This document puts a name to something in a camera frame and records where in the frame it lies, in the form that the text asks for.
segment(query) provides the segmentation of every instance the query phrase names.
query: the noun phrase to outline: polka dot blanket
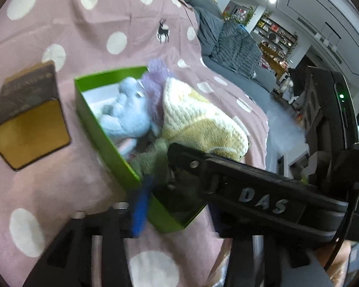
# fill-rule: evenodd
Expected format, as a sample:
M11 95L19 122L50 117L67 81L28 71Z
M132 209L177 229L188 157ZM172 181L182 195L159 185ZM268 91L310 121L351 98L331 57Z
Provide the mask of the polka dot blanket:
M73 78L163 59L169 70L234 119L251 143L247 164L265 168L267 117L201 58L194 11L181 0L7 0L0 10L0 87L53 60L72 137L68 147L14 172L0 158L0 273L20 287L76 210L104 211L123 190L102 166L75 112ZM205 286L221 251L204 210L185 231L148 224L126 241L136 287Z

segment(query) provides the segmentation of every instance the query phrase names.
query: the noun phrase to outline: brown box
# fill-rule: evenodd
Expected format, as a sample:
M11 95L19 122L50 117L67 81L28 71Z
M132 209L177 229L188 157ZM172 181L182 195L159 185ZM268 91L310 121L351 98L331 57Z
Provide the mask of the brown box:
M6 79L0 91L0 155L13 170L70 144L53 62Z

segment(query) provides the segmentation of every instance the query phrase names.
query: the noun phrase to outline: blue toy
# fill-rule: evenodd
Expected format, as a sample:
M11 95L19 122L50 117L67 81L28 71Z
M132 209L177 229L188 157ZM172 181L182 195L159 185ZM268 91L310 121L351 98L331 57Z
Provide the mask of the blue toy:
M152 129L148 102L139 82L127 77L119 84L117 99L102 108L98 121L112 140L140 138Z

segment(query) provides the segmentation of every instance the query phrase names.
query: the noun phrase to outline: gray floor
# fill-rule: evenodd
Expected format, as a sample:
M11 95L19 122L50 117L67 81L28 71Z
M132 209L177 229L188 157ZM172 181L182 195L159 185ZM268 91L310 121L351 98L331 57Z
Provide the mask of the gray floor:
M266 113L269 119L266 170L276 172L277 160L285 152L305 148L304 130L295 120L295 112L278 101L270 100Z

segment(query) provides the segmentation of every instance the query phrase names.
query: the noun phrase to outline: box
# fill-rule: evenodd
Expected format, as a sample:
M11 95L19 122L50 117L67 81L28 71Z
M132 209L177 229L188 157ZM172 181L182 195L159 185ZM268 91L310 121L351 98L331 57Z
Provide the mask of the box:
M13 170L70 144L53 62L5 80L0 91L0 155Z
M104 71L75 78L77 113L104 163L126 191L139 187L140 179L129 164L121 157L113 142L100 127L83 93L91 89L115 84L128 76L139 79L146 71L147 68L141 66ZM175 232L183 230L200 213L203 207L204 204L202 203L196 206L194 210L173 215L153 196L148 212L148 219L160 232Z

